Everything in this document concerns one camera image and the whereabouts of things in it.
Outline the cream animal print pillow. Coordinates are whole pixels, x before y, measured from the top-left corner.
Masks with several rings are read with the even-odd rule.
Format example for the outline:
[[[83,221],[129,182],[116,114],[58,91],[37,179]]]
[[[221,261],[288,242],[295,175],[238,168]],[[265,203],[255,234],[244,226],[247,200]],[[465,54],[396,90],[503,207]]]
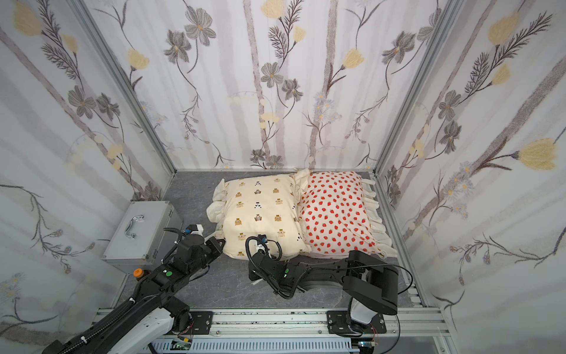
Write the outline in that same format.
[[[308,187],[310,171],[241,178],[215,188],[206,214],[216,224],[216,239],[225,240],[223,253],[245,260],[246,240],[265,235],[280,244],[275,255],[288,260],[310,253],[299,222],[299,202]]]

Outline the strawberry print ruffled pillow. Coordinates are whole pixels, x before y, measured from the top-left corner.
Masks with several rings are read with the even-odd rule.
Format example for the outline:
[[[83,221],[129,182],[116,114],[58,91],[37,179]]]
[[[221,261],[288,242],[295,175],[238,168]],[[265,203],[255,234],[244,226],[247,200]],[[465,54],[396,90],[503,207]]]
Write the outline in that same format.
[[[356,172],[310,175],[299,202],[299,223],[311,258],[341,259],[351,251],[398,257],[377,213],[373,185]]]

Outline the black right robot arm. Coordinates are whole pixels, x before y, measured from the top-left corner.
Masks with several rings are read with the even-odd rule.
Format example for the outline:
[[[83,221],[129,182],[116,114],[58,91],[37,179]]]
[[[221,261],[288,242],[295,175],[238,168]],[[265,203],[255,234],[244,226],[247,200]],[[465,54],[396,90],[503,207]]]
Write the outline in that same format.
[[[399,272],[406,269],[361,251],[351,251],[335,262],[283,261],[282,249],[272,255],[267,237],[251,236],[245,241],[249,279],[264,280],[275,295],[292,299],[298,291],[337,286],[351,298],[347,321],[366,327],[376,315],[396,316]]]

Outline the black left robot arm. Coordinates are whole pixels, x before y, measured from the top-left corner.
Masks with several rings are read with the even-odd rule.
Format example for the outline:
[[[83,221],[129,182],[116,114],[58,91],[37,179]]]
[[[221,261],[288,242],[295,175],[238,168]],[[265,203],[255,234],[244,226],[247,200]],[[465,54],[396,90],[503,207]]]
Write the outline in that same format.
[[[119,340],[135,329],[155,310],[164,310],[165,319],[172,321],[171,329],[182,332],[193,325],[190,307],[175,295],[201,270],[222,255],[226,241],[214,236],[204,238],[197,230],[182,231],[165,228],[178,235],[162,264],[138,281],[128,300],[117,306],[97,324],[63,343],[55,340],[44,353],[109,353]]]

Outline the silver aluminium case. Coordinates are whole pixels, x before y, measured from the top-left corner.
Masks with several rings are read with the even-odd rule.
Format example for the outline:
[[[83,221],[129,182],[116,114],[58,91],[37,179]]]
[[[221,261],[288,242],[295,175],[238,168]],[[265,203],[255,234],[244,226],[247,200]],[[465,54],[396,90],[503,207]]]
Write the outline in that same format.
[[[180,229],[183,219],[168,201],[135,201],[127,209],[102,259],[127,274],[154,270],[177,240],[166,228]]]

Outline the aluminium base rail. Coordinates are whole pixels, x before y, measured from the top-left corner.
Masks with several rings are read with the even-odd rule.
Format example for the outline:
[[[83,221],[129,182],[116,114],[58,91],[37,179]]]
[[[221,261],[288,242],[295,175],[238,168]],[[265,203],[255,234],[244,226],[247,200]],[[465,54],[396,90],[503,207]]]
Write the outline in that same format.
[[[148,316],[113,353],[456,353],[438,308],[378,315],[362,333],[344,309],[217,309],[192,313],[181,333],[164,311]]]

